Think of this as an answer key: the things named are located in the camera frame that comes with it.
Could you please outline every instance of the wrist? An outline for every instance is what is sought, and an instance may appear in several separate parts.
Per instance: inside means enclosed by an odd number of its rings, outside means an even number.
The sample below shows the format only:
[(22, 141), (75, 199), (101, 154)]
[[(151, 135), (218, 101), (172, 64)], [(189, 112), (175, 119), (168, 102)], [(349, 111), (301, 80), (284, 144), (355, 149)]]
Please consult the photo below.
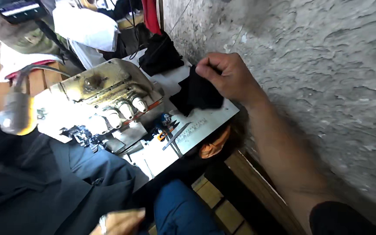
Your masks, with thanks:
[(266, 94), (254, 95), (252, 99), (242, 102), (242, 105), (246, 108), (249, 115), (264, 112), (272, 107), (272, 104)]

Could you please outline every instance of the textured gray wall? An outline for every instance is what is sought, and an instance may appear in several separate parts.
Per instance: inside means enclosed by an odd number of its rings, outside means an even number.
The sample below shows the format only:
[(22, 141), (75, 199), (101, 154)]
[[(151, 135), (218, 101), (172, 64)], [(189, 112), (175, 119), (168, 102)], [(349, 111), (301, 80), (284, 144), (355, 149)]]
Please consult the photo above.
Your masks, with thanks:
[(164, 18), (191, 62), (238, 52), (376, 223), (376, 0), (164, 0)]

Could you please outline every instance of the scissors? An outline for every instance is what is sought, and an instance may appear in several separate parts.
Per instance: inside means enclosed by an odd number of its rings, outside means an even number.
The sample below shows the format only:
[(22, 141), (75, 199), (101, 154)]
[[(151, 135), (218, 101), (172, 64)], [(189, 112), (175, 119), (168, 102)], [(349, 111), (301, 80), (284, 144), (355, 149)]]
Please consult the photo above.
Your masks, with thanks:
[(169, 124), (168, 130), (163, 130), (160, 135), (158, 136), (159, 141), (163, 141), (165, 139), (165, 136), (171, 134), (171, 132), (179, 125), (179, 123), (176, 123), (176, 120)]

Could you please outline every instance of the hand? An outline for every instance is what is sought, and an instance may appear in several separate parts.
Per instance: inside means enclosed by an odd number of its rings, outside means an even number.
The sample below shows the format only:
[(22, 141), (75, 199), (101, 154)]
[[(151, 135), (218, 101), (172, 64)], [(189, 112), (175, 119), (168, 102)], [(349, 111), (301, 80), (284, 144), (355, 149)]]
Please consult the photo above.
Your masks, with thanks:
[[(221, 71), (222, 74), (219, 75), (214, 69)], [(239, 101), (246, 108), (260, 100), (268, 100), (237, 53), (209, 53), (198, 62), (195, 71), (210, 81), (222, 96)]]
[[(110, 212), (107, 214), (105, 225), (108, 235), (129, 235), (137, 230), (145, 216), (144, 209)], [(102, 235), (100, 225), (97, 225), (90, 235)]]

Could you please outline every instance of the red cloth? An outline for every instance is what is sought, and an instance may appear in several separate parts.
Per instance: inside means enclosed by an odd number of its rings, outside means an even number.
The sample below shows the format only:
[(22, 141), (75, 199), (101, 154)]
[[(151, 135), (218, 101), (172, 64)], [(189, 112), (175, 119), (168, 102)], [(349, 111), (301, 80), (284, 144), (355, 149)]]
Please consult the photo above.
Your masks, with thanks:
[(156, 13), (156, 0), (142, 0), (144, 12), (144, 24), (154, 34), (162, 35), (160, 32), (158, 15)]

